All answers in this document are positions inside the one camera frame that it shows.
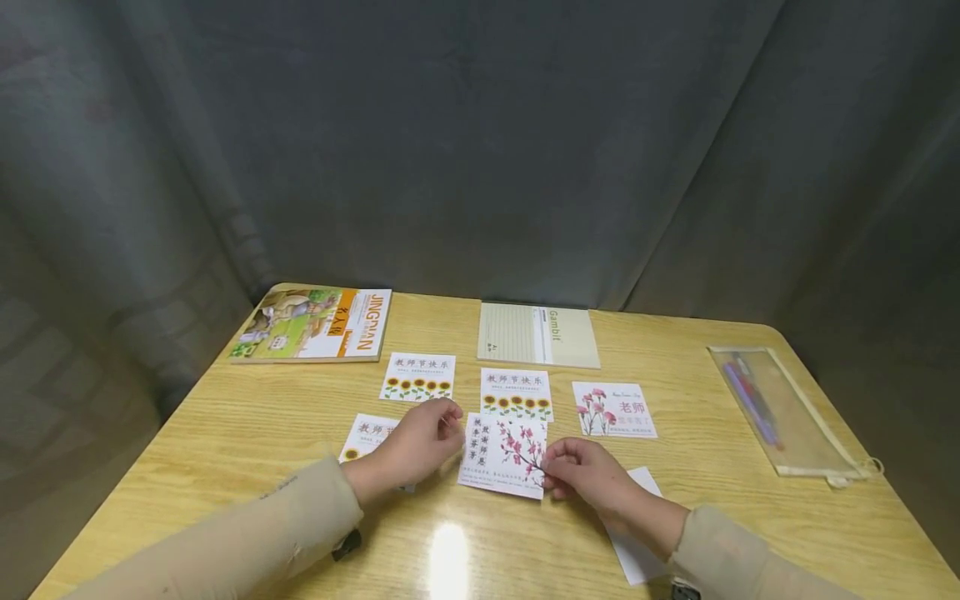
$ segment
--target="book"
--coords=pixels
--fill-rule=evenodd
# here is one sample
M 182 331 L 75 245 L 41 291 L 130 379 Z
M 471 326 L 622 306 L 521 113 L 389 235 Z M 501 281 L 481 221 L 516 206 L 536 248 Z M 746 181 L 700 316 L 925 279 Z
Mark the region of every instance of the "book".
M 483 302 L 477 358 L 600 369 L 590 314 L 571 308 Z
M 230 350 L 236 363 L 376 362 L 391 290 L 280 283 Z

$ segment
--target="beige sleeve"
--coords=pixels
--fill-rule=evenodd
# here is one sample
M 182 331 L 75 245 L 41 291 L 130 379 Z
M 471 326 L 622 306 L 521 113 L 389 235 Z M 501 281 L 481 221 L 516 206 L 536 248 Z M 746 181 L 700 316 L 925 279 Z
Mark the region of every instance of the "beige sleeve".
M 710 506 L 687 516 L 670 566 L 699 589 L 704 600 L 857 597 L 777 556 L 764 540 Z
M 246 598 L 329 554 L 362 516 L 335 457 L 328 457 L 276 492 L 138 552 L 67 598 Z

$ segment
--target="notebook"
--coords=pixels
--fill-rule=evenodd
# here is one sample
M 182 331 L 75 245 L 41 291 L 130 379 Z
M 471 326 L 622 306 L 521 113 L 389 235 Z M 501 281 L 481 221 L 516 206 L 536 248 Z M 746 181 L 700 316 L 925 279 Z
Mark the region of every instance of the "notebook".
M 483 302 L 477 358 L 600 369 L 590 314 L 570 308 Z

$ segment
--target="pencil case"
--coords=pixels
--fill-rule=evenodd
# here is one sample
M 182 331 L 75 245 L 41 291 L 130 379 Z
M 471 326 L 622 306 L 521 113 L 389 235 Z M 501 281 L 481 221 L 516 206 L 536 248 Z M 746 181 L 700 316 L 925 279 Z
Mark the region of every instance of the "pencil case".
M 875 474 L 840 444 L 772 349 L 708 350 L 778 475 L 825 477 L 844 488 Z M 879 461 L 870 461 L 882 470 Z

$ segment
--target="fabric backdrop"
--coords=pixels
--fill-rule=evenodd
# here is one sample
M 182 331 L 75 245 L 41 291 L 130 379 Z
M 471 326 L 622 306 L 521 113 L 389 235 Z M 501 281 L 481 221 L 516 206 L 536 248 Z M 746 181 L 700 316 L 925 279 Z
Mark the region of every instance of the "fabric backdrop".
M 7 0 L 0 597 L 282 280 L 775 326 L 956 567 L 959 12 Z

